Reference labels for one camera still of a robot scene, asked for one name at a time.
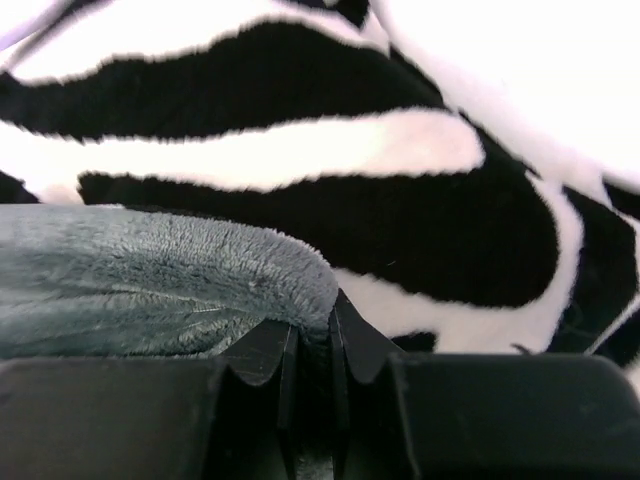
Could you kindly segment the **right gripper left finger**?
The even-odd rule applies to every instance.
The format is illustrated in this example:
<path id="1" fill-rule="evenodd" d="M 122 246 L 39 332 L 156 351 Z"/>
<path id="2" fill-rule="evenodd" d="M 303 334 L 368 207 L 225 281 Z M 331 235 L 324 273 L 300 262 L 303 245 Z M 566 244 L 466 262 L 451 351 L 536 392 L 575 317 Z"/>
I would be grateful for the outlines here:
<path id="1" fill-rule="evenodd" d="M 291 479 L 297 330 L 265 321 L 211 359 L 1 365 L 5 479 Z"/>

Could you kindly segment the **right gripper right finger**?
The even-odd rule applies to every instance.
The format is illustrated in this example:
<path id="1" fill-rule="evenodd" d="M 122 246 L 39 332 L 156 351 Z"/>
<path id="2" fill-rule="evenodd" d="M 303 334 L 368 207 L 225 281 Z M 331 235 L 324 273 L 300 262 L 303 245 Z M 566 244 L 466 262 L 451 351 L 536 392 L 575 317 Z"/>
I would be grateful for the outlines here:
<path id="1" fill-rule="evenodd" d="M 338 479 L 635 479 L 639 402 L 611 362 L 408 353 L 330 316 Z"/>

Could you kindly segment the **zebra and grey pillowcase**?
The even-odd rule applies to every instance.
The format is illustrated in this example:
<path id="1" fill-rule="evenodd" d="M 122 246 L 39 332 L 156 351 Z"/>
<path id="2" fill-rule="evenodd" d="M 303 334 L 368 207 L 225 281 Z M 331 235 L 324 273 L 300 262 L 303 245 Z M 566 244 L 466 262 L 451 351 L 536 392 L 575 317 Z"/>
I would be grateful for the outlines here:
<path id="1" fill-rule="evenodd" d="M 638 195 L 504 148 L 365 1 L 80 3 L 2 54 L 1 148 L 46 203 L 298 238 L 388 336 L 639 365 Z"/>

